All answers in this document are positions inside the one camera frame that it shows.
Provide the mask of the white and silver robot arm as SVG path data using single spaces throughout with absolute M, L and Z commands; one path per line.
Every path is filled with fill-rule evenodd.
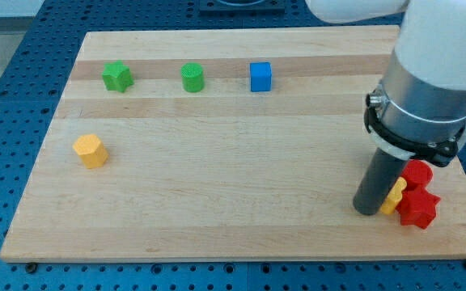
M 466 142 L 466 0 L 306 4 L 327 23 L 403 13 L 388 68 L 366 97 L 366 129 L 395 158 L 447 166 Z

